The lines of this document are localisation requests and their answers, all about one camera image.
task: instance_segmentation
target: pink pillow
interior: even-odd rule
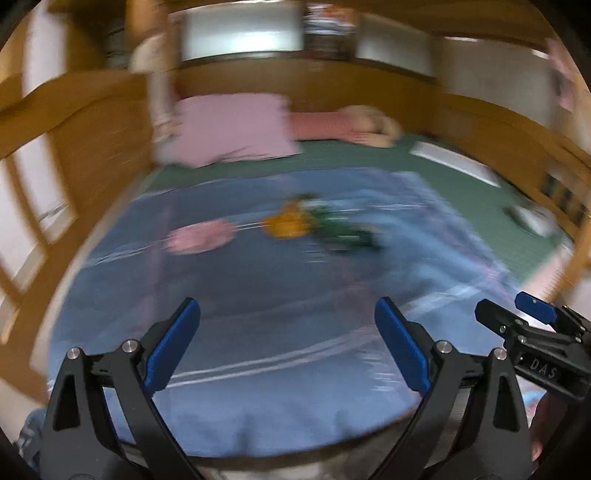
[[[266,160],[299,153],[287,100],[270,93],[203,95],[177,103],[180,135],[170,154],[188,167],[217,161]]]

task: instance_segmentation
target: metal screw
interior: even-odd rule
[[[70,348],[67,356],[70,360],[76,360],[80,356],[80,349],[78,347]]]
[[[138,349],[138,341],[137,340],[126,340],[121,344],[121,349],[125,353],[133,353]]]
[[[453,350],[452,344],[446,340],[441,340],[441,341],[437,342],[436,347],[440,353],[449,353]]]
[[[497,360],[504,360],[507,358],[507,350],[504,348],[495,348],[493,353],[495,354]]]

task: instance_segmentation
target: blue gripper pad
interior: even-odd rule
[[[558,318],[554,306],[524,291],[519,292],[515,297],[515,306],[523,313],[532,316],[546,325],[554,323]]]
[[[428,362],[406,328],[407,320],[384,299],[379,299],[375,306],[374,320],[404,381],[424,397],[431,390]]]
[[[176,313],[176,318],[171,319],[170,327],[146,361],[144,391],[149,396],[163,390],[168,384],[197,332],[200,318],[199,304],[193,299],[187,299],[184,309]]]

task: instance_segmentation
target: blue bedsheet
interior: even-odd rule
[[[305,192],[379,225],[387,247],[334,254],[310,237],[277,241],[249,228],[214,251],[164,248],[176,228],[217,218],[247,225]],[[154,397],[182,448],[210,457],[313,449],[382,427],[419,402],[374,326],[380,297],[434,339],[487,354],[501,338],[476,322],[476,303],[510,309],[516,292],[470,225],[414,173],[344,168],[213,181],[131,203],[74,281],[53,330],[50,378],[67,348],[110,351],[192,296],[201,326]],[[113,395],[109,406],[131,442]]]

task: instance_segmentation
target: wooden railing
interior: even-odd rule
[[[145,85],[144,76],[127,72],[68,73],[0,111],[0,158],[6,162],[14,200],[43,253],[26,287],[0,267],[0,288],[15,308],[2,335],[0,378],[39,402],[47,397],[46,379],[29,361],[52,295],[108,207],[152,167]],[[51,160],[74,216],[53,240],[35,217],[13,157],[42,134],[48,134]]]

